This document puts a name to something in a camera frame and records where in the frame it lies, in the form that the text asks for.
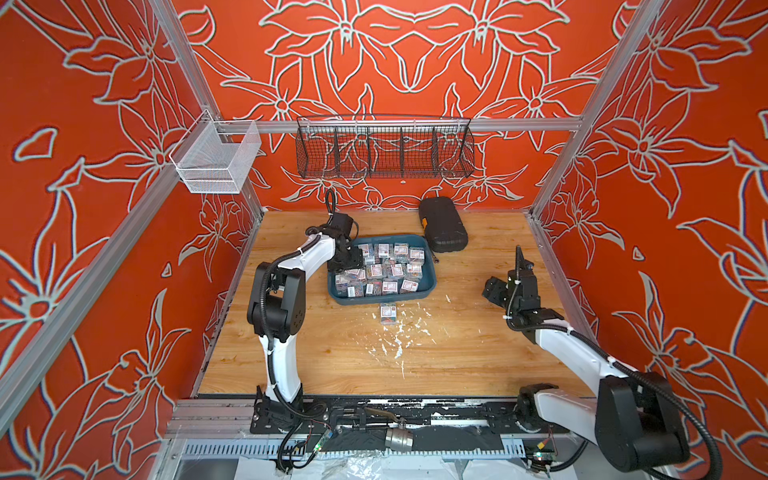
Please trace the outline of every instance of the packaged box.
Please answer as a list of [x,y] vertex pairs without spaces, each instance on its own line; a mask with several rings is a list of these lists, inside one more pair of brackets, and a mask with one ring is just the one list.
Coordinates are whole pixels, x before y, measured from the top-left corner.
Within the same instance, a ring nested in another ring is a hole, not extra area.
[[400,287],[400,293],[413,293],[418,289],[419,289],[419,282],[405,279],[402,281],[402,286]]
[[359,296],[365,296],[362,282],[351,283],[346,288],[346,296],[347,298],[356,298]]
[[380,296],[382,294],[382,282],[373,280],[366,283],[366,296]]
[[395,263],[389,268],[389,276],[394,278],[403,278],[406,276],[406,269],[403,268],[402,263]]
[[355,277],[352,277],[346,273],[337,273],[336,274],[336,289],[337,290],[343,290],[349,286],[349,282],[354,280]]
[[394,257],[395,246],[392,243],[377,243],[376,244],[376,256],[379,259],[389,259]]
[[357,247],[362,250],[364,257],[373,257],[373,243],[361,243]]
[[422,247],[411,247],[408,255],[408,263],[424,265],[424,249]]
[[397,304],[382,303],[379,308],[382,325],[395,325],[397,323]]
[[395,260],[398,263],[408,263],[408,248],[407,243],[395,243]]
[[336,295],[340,298],[356,298],[365,296],[363,284],[357,280],[352,280],[346,286],[337,286]]
[[422,273],[422,266],[409,263],[406,265],[406,276],[422,279],[424,274]]
[[368,278],[384,278],[384,272],[380,263],[366,266],[366,275]]
[[397,279],[388,278],[382,282],[382,293],[384,295],[397,294]]
[[344,270],[344,273],[349,275],[351,278],[356,278],[360,280],[361,282],[364,282],[366,280],[366,269],[364,268],[353,268],[351,270]]

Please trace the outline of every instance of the orange wall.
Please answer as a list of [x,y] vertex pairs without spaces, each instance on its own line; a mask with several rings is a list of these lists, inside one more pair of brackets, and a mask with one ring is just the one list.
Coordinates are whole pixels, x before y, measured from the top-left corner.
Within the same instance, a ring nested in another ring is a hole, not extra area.
[[[637,3],[174,0],[224,117],[284,121],[371,111],[578,116]],[[403,184],[302,180],[291,136],[269,134],[250,179],[262,204],[281,210],[324,208],[331,185],[362,209],[413,208],[435,194],[461,207],[523,208],[567,137],[476,135],[472,177]]]
[[670,380],[723,478],[768,475],[766,27],[765,2],[668,2],[543,221],[601,345]]
[[[144,0],[14,2],[0,36],[2,373],[200,110]],[[0,439],[0,477],[145,476],[252,225],[240,195],[178,184]]]

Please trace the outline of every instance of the wooden table surface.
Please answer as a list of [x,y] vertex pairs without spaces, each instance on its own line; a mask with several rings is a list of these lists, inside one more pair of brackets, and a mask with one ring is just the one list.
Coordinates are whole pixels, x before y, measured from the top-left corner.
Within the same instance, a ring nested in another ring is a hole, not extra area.
[[[360,236],[422,234],[417,213],[350,213]],[[502,308],[482,297],[490,276],[514,267],[515,246],[535,263],[542,306],[564,313],[528,224],[519,213],[462,212],[469,245],[438,253],[438,283],[418,301],[398,303],[399,325],[379,323],[378,304],[340,306],[328,294],[324,267],[306,286],[306,318],[296,339],[305,393],[359,395],[516,396],[521,386],[549,382],[580,396],[587,386],[552,354],[512,332]],[[200,393],[253,393],[266,386],[264,355],[246,321],[253,275],[304,242],[319,212],[268,212],[211,356]]]

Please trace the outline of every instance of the white wire basket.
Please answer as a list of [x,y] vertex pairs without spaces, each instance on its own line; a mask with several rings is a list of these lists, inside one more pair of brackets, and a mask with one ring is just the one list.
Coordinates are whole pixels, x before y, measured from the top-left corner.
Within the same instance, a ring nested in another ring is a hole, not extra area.
[[238,194],[259,153],[261,136],[255,121],[250,122],[240,143],[231,143],[232,136],[218,131],[217,125],[223,123],[204,111],[170,156],[193,194]]

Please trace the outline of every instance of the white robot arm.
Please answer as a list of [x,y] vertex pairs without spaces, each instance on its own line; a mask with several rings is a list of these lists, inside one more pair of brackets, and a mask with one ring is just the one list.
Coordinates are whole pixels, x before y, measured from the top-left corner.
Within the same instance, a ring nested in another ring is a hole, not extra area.
[[[319,240],[316,243],[313,243],[316,237],[319,237]],[[304,281],[306,282],[325,262],[333,258],[333,255],[336,252],[336,241],[328,235],[316,233],[310,235],[304,245],[299,247],[298,250],[301,252],[300,255],[289,258],[288,260],[283,260],[277,265],[277,269],[278,271],[300,270],[303,272]],[[283,290],[283,293],[285,293],[285,285],[279,286],[278,289]],[[301,316],[303,316],[302,312],[297,311],[296,314],[301,314]],[[280,340],[274,342],[271,353],[269,349],[269,338],[266,334],[261,334],[259,336],[259,341],[264,349],[264,359],[269,362],[269,357],[270,355],[272,356],[275,383],[280,385],[280,393],[282,393],[283,398],[288,402],[293,402],[299,395],[299,390],[301,389],[299,372],[296,369],[296,333],[298,333],[298,329],[295,333],[288,335],[284,341]],[[275,383],[273,383],[272,380],[272,378],[269,378],[267,381],[266,396],[277,401],[278,398],[274,391]]]
[[[354,220],[330,209],[329,213],[328,223],[307,229],[304,245],[272,263],[261,263],[253,279],[247,319],[264,349],[268,378],[264,398],[272,403],[270,416],[279,427],[324,413],[304,412],[296,370],[296,334],[306,313],[306,281],[323,264],[334,271],[363,265],[362,251],[352,248],[349,238]],[[278,291],[283,295],[273,294]]]
[[583,399],[548,383],[523,387],[515,407],[521,428],[538,431],[549,422],[562,425],[596,444],[617,470],[643,469],[665,480],[670,477],[653,467],[690,457],[680,420],[683,413],[699,430],[710,454],[710,471],[704,478],[720,477],[722,459],[717,444],[664,377],[619,362],[575,331],[560,314],[541,308],[533,263],[523,257],[520,246],[508,282],[491,277],[483,296],[505,309],[503,318],[510,329],[555,355],[597,397]]

